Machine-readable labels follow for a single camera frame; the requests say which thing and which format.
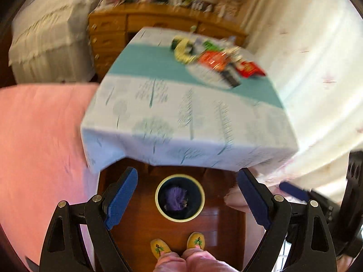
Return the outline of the red envelope packet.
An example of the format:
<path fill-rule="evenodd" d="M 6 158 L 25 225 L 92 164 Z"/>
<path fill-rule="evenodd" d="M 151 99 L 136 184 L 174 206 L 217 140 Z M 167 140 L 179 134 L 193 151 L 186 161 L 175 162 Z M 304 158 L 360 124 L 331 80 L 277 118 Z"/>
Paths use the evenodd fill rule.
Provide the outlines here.
<path fill-rule="evenodd" d="M 266 73 L 254 61 L 239 61 L 235 64 L 235 68 L 241 77 L 249 78 L 252 76 L 265 77 Z"/>

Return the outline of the orange red snack bag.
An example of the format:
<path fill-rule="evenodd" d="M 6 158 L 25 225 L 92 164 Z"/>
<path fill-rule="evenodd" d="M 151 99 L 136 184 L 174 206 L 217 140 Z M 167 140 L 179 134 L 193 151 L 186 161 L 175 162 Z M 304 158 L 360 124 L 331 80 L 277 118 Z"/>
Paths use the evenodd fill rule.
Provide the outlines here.
<path fill-rule="evenodd" d="M 217 72 L 224 71 L 229 62 L 229 56 L 225 52 L 210 50 L 203 52 L 198 58 L 198 63 Z"/>

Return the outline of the yellow paper strip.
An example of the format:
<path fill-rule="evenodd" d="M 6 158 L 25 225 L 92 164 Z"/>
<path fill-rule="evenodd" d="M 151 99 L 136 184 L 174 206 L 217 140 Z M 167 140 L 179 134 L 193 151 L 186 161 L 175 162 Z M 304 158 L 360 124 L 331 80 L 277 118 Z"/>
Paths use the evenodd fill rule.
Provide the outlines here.
<path fill-rule="evenodd" d="M 180 63 L 187 65 L 198 59 L 198 56 L 193 54 L 193 43 L 188 38 L 176 37 L 172 41 L 172 47 L 174 57 Z"/>

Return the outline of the wooden dresser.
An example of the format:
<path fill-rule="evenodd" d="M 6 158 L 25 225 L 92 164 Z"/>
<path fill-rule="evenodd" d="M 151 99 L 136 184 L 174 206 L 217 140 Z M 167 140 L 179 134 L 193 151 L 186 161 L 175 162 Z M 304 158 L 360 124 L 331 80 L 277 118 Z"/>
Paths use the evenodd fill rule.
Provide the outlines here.
<path fill-rule="evenodd" d="M 159 4 L 122 4 L 97 8 L 88 16 L 93 65 L 101 82 L 127 44 L 167 46 L 173 36 L 190 31 L 214 39 L 235 38 L 242 46 L 247 34 L 237 23 L 213 13 Z"/>

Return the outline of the blue trash bin cream rim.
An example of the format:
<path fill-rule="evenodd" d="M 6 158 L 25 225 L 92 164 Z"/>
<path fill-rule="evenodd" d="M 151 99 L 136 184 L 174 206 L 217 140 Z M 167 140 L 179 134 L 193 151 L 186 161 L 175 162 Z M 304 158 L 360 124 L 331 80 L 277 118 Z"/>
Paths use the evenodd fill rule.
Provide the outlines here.
<path fill-rule="evenodd" d="M 163 179 L 155 191 L 155 204 L 167 220 L 185 223 L 198 217 L 206 202 L 202 185 L 186 174 L 173 174 Z"/>

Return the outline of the white lace covered furniture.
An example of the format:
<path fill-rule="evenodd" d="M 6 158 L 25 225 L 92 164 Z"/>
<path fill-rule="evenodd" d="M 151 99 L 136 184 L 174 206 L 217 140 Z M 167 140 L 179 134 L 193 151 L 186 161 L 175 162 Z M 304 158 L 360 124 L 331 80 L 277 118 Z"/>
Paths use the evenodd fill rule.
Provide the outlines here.
<path fill-rule="evenodd" d="M 88 82 L 88 16 L 100 0 L 26 0 L 12 22 L 9 66 L 18 84 Z"/>

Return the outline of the green paper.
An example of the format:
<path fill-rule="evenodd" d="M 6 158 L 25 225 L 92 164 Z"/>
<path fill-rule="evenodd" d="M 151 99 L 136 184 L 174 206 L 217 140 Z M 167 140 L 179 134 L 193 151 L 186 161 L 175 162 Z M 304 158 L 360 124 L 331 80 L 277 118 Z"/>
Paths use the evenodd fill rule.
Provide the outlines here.
<path fill-rule="evenodd" d="M 221 48 L 209 40 L 204 41 L 202 45 L 205 51 L 222 52 L 224 50 L 224 48 Z"/>

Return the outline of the purple plastic bag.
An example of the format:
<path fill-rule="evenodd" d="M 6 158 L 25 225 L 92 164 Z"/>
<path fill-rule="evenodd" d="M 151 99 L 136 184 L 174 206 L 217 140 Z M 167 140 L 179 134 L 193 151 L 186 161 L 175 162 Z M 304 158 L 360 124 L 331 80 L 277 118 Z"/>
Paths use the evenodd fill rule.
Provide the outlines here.
<path fill-rule="evenodd" d="M 166 191 L 166 211 L 181 211 L 187 206 L 186 190 L 172 187 Z"/>

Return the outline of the pink trouser leg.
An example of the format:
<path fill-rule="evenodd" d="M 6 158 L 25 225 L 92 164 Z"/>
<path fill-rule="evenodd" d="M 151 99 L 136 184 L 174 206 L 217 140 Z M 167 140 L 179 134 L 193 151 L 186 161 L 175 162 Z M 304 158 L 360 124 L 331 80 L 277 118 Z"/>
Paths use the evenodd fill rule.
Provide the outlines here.
<path fill-rule="evenodd" d="M 187 271 L 186 261 L 175 252 L 168 252 L 157 260 L 154 272 L 184 272 Z"/>
<path fill-rule="evenodd" d="M 182 258 L 186 261 L 188 271 L 195 272 L 238 272 L 229 264 L 217 260 L 208 251 L 200 248 L 189 248 L 185 250 Z"/>

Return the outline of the left yellow slipper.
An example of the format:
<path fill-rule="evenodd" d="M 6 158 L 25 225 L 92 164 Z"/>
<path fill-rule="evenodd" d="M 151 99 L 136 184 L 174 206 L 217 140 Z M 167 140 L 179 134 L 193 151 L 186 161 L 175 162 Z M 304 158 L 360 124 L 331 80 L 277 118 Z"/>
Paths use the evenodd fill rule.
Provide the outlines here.
<path fill-rule="evenodd" d="M 154 257 L 159 260 L 160 257 L 164 254 L 168 254 L 171 252 L 171 249 L 162 239 L 153 239 L 150 242 L 151 252 Z"/>

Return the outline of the pink bed blanket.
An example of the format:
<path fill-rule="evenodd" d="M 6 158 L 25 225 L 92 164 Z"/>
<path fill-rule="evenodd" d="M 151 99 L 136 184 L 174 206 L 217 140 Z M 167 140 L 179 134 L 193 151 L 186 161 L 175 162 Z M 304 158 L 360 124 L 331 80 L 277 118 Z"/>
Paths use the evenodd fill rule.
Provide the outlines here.
<path fill-rule="evenodd" d="M 97 191 L 81 141 L 81 121 L 97 88 L 87 83 L 1 89 L 1 228 L 26 270 L 39 264 L 57 203 L 86 202 Z"/>

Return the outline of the white floral curtain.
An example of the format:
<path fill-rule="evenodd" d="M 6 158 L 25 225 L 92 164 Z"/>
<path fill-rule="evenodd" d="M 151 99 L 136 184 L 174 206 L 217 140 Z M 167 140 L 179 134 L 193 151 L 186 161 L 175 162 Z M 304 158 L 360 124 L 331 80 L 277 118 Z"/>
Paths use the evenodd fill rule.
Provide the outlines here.
<path fill-rule="evenodd" d="M 362 17 L 350 0 L 251 0 L 240 11 L 246 48 L 267 72 L 298 142 L 270 189 L 289 180 L 340 203 L 348 155 L 362 148 Z"/>

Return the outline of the dark green tea box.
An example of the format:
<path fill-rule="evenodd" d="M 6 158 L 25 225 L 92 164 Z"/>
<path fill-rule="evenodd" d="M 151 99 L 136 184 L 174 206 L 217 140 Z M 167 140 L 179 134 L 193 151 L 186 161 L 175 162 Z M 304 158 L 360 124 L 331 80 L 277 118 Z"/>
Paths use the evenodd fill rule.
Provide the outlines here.
<path fill-rule="evenodd" d="M 199 55 L 205 51 L 204 39 L 197 36 L 175 36 L 172 39 L 170 50 L 178 49 L 187 55 Z"/>

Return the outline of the beige paper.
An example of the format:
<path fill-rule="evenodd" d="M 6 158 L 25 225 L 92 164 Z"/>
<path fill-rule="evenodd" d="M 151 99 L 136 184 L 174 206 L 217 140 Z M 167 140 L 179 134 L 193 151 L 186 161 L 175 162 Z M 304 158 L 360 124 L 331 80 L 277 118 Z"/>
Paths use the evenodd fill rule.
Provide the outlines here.
<path fill-rule="evenodd" d="M 225 54 L 228 60 L 232 63 L 236 63 L 243 59 L 243 55 L 241 53 L 242 48 L 239 46 L 227 47 L 222 50 L 222 53 Z"/>

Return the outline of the left pink trouser leg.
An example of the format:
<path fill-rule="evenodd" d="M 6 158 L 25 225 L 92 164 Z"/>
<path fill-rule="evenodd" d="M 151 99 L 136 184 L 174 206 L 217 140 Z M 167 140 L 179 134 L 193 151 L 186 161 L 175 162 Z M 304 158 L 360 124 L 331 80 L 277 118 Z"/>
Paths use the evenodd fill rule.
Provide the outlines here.
<path fill-rule="evenodd" d="M 175 252 L 168 252 L 157 260 L 154 272 L 184 272 L 187 271 L 186 261 Z"/>

